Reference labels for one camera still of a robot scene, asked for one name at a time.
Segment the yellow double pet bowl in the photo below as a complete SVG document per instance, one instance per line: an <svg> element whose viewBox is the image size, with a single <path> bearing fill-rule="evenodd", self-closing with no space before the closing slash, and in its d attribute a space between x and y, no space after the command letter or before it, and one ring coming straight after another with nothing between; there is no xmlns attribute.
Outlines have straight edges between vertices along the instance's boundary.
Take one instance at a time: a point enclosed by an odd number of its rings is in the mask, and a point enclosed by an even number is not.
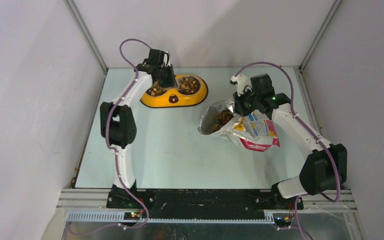
<svg viewBox="0 0 384 240"><path fill-rule="evenodd" d="M181 77L193 76L199 79L201 87L200 90L192 95L184 95L178 92L179 83L178 80ZM149 108L173 108L173 107L190 107L202 103L208 96L207 83L197 75L180 74L175 76L177 85L170 87L170 89L163 95L158 97L152 97L146 94L140 99L140 102Z"/></svg>

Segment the pet food bag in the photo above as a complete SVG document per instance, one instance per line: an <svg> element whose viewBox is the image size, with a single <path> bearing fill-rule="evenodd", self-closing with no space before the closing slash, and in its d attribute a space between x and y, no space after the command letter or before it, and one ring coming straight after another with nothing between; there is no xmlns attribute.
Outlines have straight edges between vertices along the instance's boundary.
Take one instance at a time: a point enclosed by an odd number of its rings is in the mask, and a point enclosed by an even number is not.
<svg viewBox="0 0 384 240"><path fill-rule="evenodd" d="M247 116L241 116L233 112L233 106L232 100L210 104L200 118L198 132L228 140L236 146L256 152L265 152L271 147L281 146L275 125L265 114L255 110ZM233 118L214 132L217 116L223 110L230 110Z"/></svg>

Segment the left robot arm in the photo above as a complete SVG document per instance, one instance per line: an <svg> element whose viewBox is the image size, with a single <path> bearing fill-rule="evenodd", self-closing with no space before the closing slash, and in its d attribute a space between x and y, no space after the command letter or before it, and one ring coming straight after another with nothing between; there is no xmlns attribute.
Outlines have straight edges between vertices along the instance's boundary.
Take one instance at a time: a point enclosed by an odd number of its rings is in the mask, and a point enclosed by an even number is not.
<svg viewBox="0 0 384 240"><path fill-rule="evenodd" d="M114 152L114 185L124 189L118 201L125 208L133 208L138 202L138 194L131 190L136 183L129 147L137 135L133 109L154 84L171 89L177 86L177 81L170 53L151 48L148 57L134 67L134 76L123 91L112 102L103 102L100 106L101 134L107 147Z"/></svg>

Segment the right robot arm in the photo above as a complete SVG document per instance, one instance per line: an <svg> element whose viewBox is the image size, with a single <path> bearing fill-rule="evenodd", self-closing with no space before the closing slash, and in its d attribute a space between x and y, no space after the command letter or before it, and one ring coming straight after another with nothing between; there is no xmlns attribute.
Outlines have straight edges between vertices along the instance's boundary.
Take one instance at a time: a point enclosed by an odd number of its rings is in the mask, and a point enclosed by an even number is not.
<svg viewBox="0 0 384 240"><path fill-rule="evenodd" d="M268 74L251 78L238 74L230 83L237 87L233 111L243 117L254 111L266 115L294 140L305 159L299 175L273 185L270 201L275 208L284 209L292 197L341 190L347 176L347 150L342 144L332 144L302 120L293 101L285 93L275 93Z"/></svg>

